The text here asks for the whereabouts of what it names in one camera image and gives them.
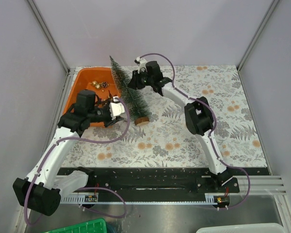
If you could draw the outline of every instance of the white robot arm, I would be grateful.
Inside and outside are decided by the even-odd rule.
[[[55,135],[39,162],[25,179],[15,180],[13,189],[20,205],[24,206],[26,194],[30,192],[28,208],[50,216],[61,198],[88,184],[88,174],[81,170],[58,181],[55,178],[65,157],[91,122],[104,122],[107,127],[122,120],[120,115],[125,108],[116,97],[107,101],[99,98],[96,101],[96,98],[95,92],[90,90],[78,94],[76,103],[60,118]]]
[[[209,132],[213,128],[213,117],[211,112],[204,105],[187,98],[186,96],[189,96],[187,93],[182,92],[182,94],[178,92],[173,87],[172,80],[163,77],[156,61],[147,62],[146,59],[137,57],[135,62],[139,65],[139,68],[132,72],[132,79],[128,87],[132,89],[142,89],[149,85],[161,96],[167,97],[181,106],[185,113],[188,130],[196,135],[198,141],[202,145],[210,172],[216,177],[219,185],[226,184],[232,179],[232,176],[226,170],[226,166],[220,162],[220,160],[223,161],[221,153],[218,153],[218,158],[214,151],[220,151],[214,135],[212,134],[211,136],[213,146],[208,137]],[[205,97],[201,97],[198,100],[209,105]]]

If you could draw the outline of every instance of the artificial pine tree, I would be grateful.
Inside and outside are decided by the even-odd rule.
[[[130,82],[129,75],[122,67],[110,56],[111,72],[116,88],[121,92],[121,98],[129,109],[130,118],[135,125],[142,126],[149,123],[149,106],[141,95],[140,91],[128,88]]]

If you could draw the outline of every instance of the floral pattern mat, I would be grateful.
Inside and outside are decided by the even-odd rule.
[[[77,67],[74,79],[84,67]],[[131,72],[136,67],[123,67]],[[216,140],[226,163],[232,166],[266,167],[255,125],[235,66],[175,66],[176,86],[192,96],[205,96],[218,119]],[[170,66],[161,66],[172,77]],[[207,167],[197,138],[185,126],[184,112],[171,100],[141,90],[148,102],[150,123],[132,122],[126,137],[112,144],[77,142],[63,167]],[[110,129],[90,128],[82,137],[95,140],[121,135],[126,122]]]

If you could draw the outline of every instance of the orange tray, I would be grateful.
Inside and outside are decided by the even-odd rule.
[[[93,85],[91,85],[92,81],[97,81],[98,83],[107,82],[109,86],[107,88],[101,88],[100,90],[97,90]],[[65,113],[68,108],[76,102],[77,94],[84,89],[95,91],[101,99],[107,99],[109,97],[109,91],[112,96],[120,97],[120,93],[116,89],[116,86],[114,84],[110,68],[84,68],[78,72],[77,78],[74,81],[63,113]],[[91,126],[104,127],[102,122],[91,123]]]

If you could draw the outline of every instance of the gray wall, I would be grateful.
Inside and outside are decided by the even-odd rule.
[[[35,0],[68,65],[159,52],[177,65],[241,60],[272,0]],[[163,59],[160,64],[167,64]]]
[[[241,74],[271,167],[291,202],[291,0],[280,3]]]
[[[12,184],[41,157],[64,79],[25,0],[0,0],[0,232],[14,224]]]

